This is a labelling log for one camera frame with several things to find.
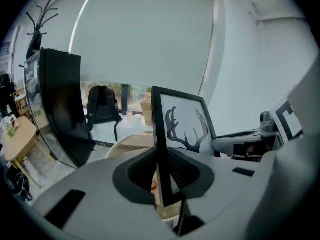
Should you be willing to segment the black framed deer picture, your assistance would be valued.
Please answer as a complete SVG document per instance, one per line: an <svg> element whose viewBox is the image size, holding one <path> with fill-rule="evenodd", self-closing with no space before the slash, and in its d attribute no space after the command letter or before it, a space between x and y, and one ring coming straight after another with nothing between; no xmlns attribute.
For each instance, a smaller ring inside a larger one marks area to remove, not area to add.
<svg viewBox="0 0 320 240"><path fill-rule="evenodd" d="M204 98L153 86L151 106L164 205L202 198L215 180L210 162L221 156L212 148L216 132Z"/></svg>

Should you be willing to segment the black office chair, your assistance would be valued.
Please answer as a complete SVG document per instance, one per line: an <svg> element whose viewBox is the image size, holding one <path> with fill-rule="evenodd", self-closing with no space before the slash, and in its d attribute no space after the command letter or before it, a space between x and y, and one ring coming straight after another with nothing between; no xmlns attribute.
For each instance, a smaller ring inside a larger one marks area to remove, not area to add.
<svg viewBox="0 0 320 240"><path fill-rule="evenodd" d="M0 76L0 112L3 118L10 114L19 116L15 98L11 96L15 92L15 84L11 82L9 74L2 74Z"/></svg>

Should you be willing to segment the black balcony railing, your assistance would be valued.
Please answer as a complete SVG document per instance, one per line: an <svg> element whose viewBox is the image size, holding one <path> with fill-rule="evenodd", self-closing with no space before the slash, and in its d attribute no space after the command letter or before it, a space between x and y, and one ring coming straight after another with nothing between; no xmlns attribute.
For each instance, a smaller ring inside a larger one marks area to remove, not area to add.
<svg viewBox="0 0 320 240"><path fill-rule="evenodd" d="M0 57L8 56L10 54L10 42L4 42L0 46Z"/></svg>

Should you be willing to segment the light wooden chair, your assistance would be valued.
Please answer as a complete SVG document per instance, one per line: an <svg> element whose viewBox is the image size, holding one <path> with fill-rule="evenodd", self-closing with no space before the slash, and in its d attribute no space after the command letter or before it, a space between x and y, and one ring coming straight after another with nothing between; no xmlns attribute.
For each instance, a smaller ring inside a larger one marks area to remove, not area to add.
<svg viewBox="0 0 320 240"><path fill-rule="evenodd" d="M27 94L24 88L15 91L10 95L15 102L16 108L18 110L19 115L25 116L27 119L31 119L30 107L27 102Z"/></svg>

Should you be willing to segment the light wooden side table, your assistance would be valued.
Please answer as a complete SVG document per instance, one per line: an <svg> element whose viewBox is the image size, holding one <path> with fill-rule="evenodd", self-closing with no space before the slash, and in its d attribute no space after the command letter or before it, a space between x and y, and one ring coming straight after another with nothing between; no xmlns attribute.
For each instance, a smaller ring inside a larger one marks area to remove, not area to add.
<svg viewBox="0 0 320 240"><path fill-rule="evenodd" d="M1 143L4 150L4 158L9 162L15 169L20 169L21 172L33 183L36 187L41 189L39 185L26 171L22 165L23 159L29 154L30 150L37 146L44 155L46 155L54 163L57 161L45 148L40 144L37 139L37 128L36 126L29 121L25 116L21 116L17 119L19 129L13 137L7 135L8 128L11 128L10 125L7 130L2 134Z"/></svg>

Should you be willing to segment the black hanging bag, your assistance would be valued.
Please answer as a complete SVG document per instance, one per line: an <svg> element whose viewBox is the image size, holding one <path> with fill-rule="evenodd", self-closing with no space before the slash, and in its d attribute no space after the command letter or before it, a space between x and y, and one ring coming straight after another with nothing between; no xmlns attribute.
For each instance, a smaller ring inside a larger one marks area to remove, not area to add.
<svg viewBox="0 0 320 240"><path fill-rule="evenodd" d="M27 49L26 60L28 60L41 49L42 35L43 34L39 31L33 34L32 40Z"/></svg>

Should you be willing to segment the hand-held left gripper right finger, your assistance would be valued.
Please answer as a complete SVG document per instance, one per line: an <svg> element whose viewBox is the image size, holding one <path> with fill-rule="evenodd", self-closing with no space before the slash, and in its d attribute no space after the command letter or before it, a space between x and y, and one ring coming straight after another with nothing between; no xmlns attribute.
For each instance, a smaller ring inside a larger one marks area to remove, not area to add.
<svg viewBox="0 0 320 240"><path fill-rule="evenodd" d="M169 171L182 200L178 236L246 236L254 206L243 194L257 163L168 150Z"/></svg>

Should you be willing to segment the tan woven tote bag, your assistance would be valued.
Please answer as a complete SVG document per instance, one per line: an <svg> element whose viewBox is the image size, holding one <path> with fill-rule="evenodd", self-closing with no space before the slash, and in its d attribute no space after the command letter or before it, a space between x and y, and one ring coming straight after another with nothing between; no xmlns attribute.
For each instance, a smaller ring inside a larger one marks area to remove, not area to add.
<svg viewBox="0 0 320 240"><path fill-rule="evenodd" d="M153 126L153 115L152 115L152 101L143 100L140 102L141 110L147 126Z"/></svg>

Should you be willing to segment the person's right hand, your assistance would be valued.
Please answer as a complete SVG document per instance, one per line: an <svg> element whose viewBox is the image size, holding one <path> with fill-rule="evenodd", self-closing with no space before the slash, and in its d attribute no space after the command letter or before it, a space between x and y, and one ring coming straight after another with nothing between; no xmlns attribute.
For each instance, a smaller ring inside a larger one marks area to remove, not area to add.
<svg viewBox="0 0 320 240"><path fill-rule="evenodd" d="M246 150L246 156L252 158L262 157L265 153L268 153L273 150L273 147L270 144L254 144L250 145Z"/></svg>

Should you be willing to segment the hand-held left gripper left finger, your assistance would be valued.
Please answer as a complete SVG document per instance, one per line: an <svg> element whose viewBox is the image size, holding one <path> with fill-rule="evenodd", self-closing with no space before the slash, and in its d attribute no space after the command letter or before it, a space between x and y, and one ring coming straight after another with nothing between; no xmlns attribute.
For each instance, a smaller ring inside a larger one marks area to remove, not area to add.
<svg viewBox="0 0 320 240"><path fill-rule="evenodd" d="M85 196L62 228L64 232L82 240L174 240L176 234L153 205L130 202L113 184L116 167L143 152L86 164L50 187L32 207L44 217L70 190L79 190Z"/></svg>

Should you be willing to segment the black glass door cabinet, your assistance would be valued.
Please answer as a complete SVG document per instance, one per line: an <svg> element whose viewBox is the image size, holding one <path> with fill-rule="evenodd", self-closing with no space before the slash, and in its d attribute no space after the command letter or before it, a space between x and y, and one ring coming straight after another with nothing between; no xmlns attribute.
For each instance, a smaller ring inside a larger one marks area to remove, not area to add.
<svg viewBox="0 0 320 240"><path fill-rule="evenodd" d="M80 82L81 57L41 49L24 63L31 116L49 153L71 168L84 166L94 143L87 130Z"/></svg>

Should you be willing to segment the black backpack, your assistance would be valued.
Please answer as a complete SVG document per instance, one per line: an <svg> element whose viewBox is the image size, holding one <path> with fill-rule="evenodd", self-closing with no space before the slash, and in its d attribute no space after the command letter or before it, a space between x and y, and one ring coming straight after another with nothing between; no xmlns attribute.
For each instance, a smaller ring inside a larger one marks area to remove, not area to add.
<svg viewBox="0 0 320 240"><path fill-rule="evenodd" d="M115 122L113 127L115 141L118 141L117 126L123 119L120 115L115 92L106 85L94 86L88 96L87 130L91 132L95 124Z"/></svg>

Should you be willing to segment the white plastic container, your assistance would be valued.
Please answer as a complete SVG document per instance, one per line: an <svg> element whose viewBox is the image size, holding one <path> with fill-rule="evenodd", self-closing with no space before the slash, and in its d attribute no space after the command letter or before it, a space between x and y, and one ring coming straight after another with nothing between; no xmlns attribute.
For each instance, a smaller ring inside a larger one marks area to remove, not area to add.
<svg viewBox="0 0 320 240"><path fill-rule="evenodd" d="M142 125L142 119L144 117L141 114L134 114L132 117L132 124L135 128L140 128Z"/></svg>

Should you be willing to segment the black coat rack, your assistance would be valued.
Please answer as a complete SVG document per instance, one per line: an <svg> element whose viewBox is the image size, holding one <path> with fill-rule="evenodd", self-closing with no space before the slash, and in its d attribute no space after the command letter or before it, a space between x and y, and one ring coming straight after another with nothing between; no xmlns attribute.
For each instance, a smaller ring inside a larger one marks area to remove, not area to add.
<svg viewBox="0 0 320 240"><path fill-rule="evenodd" d="M28 16L28 18L32 21L32 24L33 24L33 32L32 33L27 33L28 36L32 36L33 38L33 35L34 33L36 32L41 32L41 28L48 22L50 21L51 19L57 17L59 14L56 13L55 15L53 15L52 17L48 18L47 20L44 21L44 18L46 16L46 14L49 12L49 11L57 11L58 9L57 8L48 8L48 6L50 5L50 2L52 0L48 0L47 4L45 5L44 8L42 8L41 6L39 5L36 5L35 7L36 8L39 8L40 9L40 16L38 17L38 20L37 20L37 23L35 23L34 19L31 17L31 15L26 12L26 15ZM41 32L42 33L42 38L43 38L43 35L47 35L48 33L47 32Z"/></svg>

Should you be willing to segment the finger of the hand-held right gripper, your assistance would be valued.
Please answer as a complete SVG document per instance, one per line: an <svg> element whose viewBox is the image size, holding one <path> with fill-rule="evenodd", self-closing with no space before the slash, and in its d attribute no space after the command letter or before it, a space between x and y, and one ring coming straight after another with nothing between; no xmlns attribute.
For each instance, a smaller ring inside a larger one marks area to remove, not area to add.
<svg viewBox="0 0 320 240"><path fill-rule="evenodd" d="M241 137L216 137L211 141L212 148L229 157L247 157L246 151L250 145L270 144L272 149L276 140L276 135L263 137L259 133L254 133Z"/></svg>

